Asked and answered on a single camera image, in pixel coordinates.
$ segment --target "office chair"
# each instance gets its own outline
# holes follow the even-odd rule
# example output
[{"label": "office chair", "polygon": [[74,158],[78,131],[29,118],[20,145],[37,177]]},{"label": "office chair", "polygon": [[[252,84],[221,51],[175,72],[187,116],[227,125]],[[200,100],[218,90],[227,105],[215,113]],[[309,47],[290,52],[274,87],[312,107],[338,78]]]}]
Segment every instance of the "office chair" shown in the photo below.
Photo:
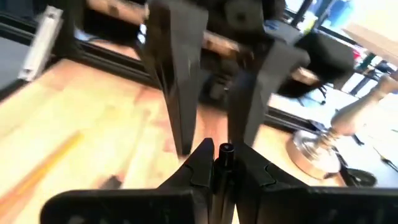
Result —
[{"label": "office chair", "polygon": [[306,69],[314,73],[319,78],[319,82],[306,85],[288,78],[279,88],[278,93],[287,96],[291,94],[293,97],[319,89],[325,97],[322,104],[325,104],[326,88],[324,85],[353,74],[355,63],[353,50],[318,32],[310,32],[303,36],[295,43],[295,46],[308,52],[311,62]]}]

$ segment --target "black plastic part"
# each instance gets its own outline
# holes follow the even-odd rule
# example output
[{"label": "black plastic part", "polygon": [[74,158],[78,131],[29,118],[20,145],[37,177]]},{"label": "black plastic part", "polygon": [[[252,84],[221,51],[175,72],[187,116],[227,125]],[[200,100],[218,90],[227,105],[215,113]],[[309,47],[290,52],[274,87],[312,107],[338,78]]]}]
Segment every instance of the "black plastic part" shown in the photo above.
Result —
[{"label": "black plastic part", "polygon": [[264,188],[283,189],[290,186],[306,186],[262,157],[251,147],[242,144],[235,148],[237,160],[236,208],[240,223],[257,223]]},{"label": "black plastic part", "polygon": [[307,187],[265,190],[252,223],[396,223],[398,194],[390,189]]},{"label": "black plastic part", "polygon": [[[251,27],[252,29],[247,29],[247,26],[239,26],[236,27],[234,24],[230,23],[230,20],[227,19],[228,14],[231,12],[228,5],[234,4],[234,2],[239,2],[236,0],[192,0],[195,4],[198,4],[201,7],[204,7],[209,11],[209,23],[207,29],[210,32],[214,32],[218,35],[224,36],[233,41],[239,42],[241,44],[251,45],[255,42],[258,42],[259,39],[264,38],[265,33],[262,29],[262,23],[266,20],[279,20],[283,17],[283,12],[285,8],[285,0],[260,0],[262,2],[262,16],[259,14],[261,9],[257,9],[253,14],[257,14],[255,19],[251,19],[249,26],[257,24],[256,28]],[[246,13],[249,13],[251,16],[251,12],[249,5],[251,2],[247,2],[247,7],[242,7],[241,11],[239,11],[238,15],[233,15],[240,18],[240,22],[244,24],[248,21],[248,18],[245,16]]]},{"label": "black plastic part", "polygon": [[258,53],[245,61],[245,71],[239,71],[229,89],[228,140],[233,144],[253,144],[271,94],[293,70],[310,62],[305,51],[278,40],[256,49]]},{"label": "black plastic part", "polygon": [[187,2],[152,1],[141,59],[164,93],[177,154],[191,152],[208,13]]},{"label": "black plastic part", "polygon": [[51,198],[41,224],[207,224],[207,201],[193,189],[76,190]]},{"label": "black plastic part", "polygon": [[294,133],[299,130],[308,131],[313,134],[319,132],[319,129],[310,120],[272,107],[268,109],[264,124],[288,133]]},{"label": "black plastic part", "polygon": [[108,180],[106,180],[99,189],[101,190],[116,190],[120,189],[122,186],[122,182],[119,180],[118,177],[112,175]]},{"label": "black plastic part", "polygon": [[376,177],[370,172],[352,168],[347,168],[346,171],[355,187],[374,187],[377,184]]},{"label": "black plastic part", "polygon": [[234,215],[234,146],[224,143],[213,165],[210,224],[230,224]]},{"label": "black plastic part", "polygon": [[205,138],[183,165],[161,184],[159,188],[196,186],[209,189],[211,185],[214,150],[213,140]]}]

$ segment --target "desk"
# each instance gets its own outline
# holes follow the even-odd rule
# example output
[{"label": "desk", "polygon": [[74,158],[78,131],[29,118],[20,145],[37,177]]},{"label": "desk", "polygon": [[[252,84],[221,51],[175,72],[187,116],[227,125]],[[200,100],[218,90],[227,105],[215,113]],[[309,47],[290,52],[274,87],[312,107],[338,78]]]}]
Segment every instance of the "desk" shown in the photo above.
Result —
[{"label": "desk", "polygon": [[364,48],[382,57],[384,60],[398,65],[398,42],[396,40],[392,40],[354,23],[349,24],[343,30]]},{"label": "desk", "polygon": [[[274,95],[270,105],[295,111],[288,102]],[[205,137],[225,142],[226,122],[200,106],[193,147]],[[0,123],[0,223],[38,223],[51,196],[98,188],[110,175],[124,179],[123,188],[157,187],[183,162],[159,90],[68,60],[6,99]],[[289,137],[262,126],[254,149],[309,185],[342,185],[297,169],[285,151]]]}]

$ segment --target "metal bracket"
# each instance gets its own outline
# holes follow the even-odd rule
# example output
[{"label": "metal bracket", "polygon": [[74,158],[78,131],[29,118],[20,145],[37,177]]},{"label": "metal bracket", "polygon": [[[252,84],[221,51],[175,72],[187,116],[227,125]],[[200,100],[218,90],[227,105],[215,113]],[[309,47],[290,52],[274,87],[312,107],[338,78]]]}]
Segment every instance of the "metal bracket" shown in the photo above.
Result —
[{"label": "metal bracket", "polygon": [[62,26],[62,12],[47,6],[18,79],[31,82],[41,75]]}]

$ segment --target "silver base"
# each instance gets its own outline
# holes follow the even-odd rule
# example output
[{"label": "silver base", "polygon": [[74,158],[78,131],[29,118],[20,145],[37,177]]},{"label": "silver base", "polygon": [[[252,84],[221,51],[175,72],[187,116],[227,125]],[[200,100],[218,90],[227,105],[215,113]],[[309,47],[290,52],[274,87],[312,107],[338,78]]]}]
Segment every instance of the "silver base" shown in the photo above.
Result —
[{"label": "silver base", "polygon": [[333,150],[315,148],[317,139],[317,135],[297,131],[286,145],[287,154],[299,169],[311,177],[329,178],[340,171],[340,162]]}]

